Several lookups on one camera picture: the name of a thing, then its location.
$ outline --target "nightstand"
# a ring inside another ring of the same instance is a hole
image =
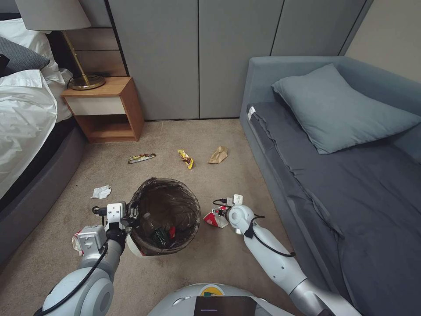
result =
[[[138,141],[143,115],[132,77],[105,78],[92,90],[65,90],[61,96],[90,143]]]

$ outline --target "gray wardrobe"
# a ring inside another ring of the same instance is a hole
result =
[[[372,0],[109,0],[145,119],[238,117],[248,60],[344,54]]]

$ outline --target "plastic bottle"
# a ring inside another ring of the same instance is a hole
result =
[[[142,226],[146,236],[154,241],[155,246],[165,248],[168,244],[168,241],[167,234],[165,233],[164,229],[153,220],[149,212],[143,215],[143,220],[144,221]]]

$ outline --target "black garbage bag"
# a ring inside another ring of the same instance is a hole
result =
[[[200,225],[200,206],[190,189],[173,179],[150,178],[143,182],[129,203],[137,208],[140,224],[133,227],[130,237],[145,255],[167,255],[186,247],[196,235]],[[143,229],[143,216],[150,213],[154,223],[167,234],[165,247],[147,236]],[[175,235],[170,238],[170,230]]]

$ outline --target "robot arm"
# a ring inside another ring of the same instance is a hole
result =
[[[126,229],[138,221],[138,211],[131,209],[128,214],[124,202],[93,211],[107,216],[106,227],[86,226],[77,234],[83,253],[78,269],[54,287],[34,316],[104,316],[108,312],[114,295],[114,274],[125,248]],[[252,222],[254,217],[245,205],[236,205],[228,213],[230,224],[244,234],[244,242],[269,278],[288,293],[305,315],[360,316],[344,298],[312,284],[271,232]]]
[[[104,316],[108,312],[114,295],[114,274],[125,248],[128,215],[124,202],[93,211],[107,216],[106,227],[85,226],[77,234],[83,253],[78,269],[54,287],[34,316]]]
[[[324,291],[308,280],[297,261],[288,256],[290,253],[270,231],[255,222],[251,224],[254,217],[252,210],[245,205],[236,205],[228,213],[230,224],[244,235],[244,242],[257,262],[269,278],[290,296],[301,312],[307,316],[361,316],[342,296]],[[254,231],[253,235],[249,234],[250,227]]]

